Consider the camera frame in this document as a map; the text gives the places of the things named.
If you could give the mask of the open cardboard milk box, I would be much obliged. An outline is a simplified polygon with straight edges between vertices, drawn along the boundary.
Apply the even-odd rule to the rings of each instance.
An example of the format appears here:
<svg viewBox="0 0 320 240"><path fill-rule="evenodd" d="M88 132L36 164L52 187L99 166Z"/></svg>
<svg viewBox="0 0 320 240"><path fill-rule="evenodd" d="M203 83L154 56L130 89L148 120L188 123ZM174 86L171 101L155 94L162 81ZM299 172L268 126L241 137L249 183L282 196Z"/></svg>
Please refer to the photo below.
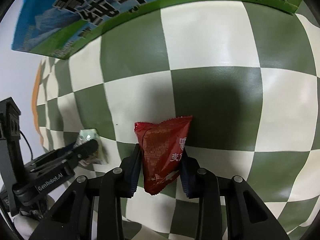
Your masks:
<svg viewBox="0 0 320 240"><path fill-rule="evenodd" d="M158 9L214 0L24 0L12 49L67 59L108 30ZM293 14L302 0L252 2Z"/></svg>

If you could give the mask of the green white candy wrapper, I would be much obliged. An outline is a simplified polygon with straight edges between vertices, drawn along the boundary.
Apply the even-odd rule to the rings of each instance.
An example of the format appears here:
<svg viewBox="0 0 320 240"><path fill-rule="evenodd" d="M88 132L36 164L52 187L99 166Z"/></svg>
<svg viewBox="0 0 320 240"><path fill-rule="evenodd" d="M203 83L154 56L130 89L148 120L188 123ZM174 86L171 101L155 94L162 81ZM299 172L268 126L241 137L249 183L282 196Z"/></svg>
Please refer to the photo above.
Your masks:
<svg viewBox="0 0 320 240"><path fill-rule="evenodd" d="M100 136L96 129L82 129L80 130L76 141L75 148L80 148L82 159L79 164L87 167L91 164L103 165L103 148Z"/></svg>

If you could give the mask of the red small snack packet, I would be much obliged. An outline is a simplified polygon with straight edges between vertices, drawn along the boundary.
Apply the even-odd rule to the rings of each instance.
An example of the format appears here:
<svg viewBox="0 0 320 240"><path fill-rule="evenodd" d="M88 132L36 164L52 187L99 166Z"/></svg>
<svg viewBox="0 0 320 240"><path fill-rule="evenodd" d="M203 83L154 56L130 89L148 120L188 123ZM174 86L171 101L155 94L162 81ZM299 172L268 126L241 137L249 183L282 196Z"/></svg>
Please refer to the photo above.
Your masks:
<svg viewBox="0 0 320 240"><path fill-rule="evenodd" d="M143 154L145 192L156 195L179 176L192 116L180 116L159 124L135 122L135 135Z"/></svg>

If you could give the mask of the green white checkered table mat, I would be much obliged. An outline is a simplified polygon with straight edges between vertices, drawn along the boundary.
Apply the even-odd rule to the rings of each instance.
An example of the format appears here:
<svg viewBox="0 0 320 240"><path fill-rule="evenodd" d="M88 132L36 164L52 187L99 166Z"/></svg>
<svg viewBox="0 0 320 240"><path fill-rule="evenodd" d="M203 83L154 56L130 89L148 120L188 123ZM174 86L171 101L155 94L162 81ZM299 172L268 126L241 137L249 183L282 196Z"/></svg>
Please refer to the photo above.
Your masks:
<svg viewBox="0 0 320 240"><path fill-rule="evenodd" d="M123 23L68 60L45 57L35 82L45 151L97 130L102 165L119 166L135 122L192 116L187 153L217 176L242 176L291 239L319 212L319 25L253 3L206 1Z"/></svg>

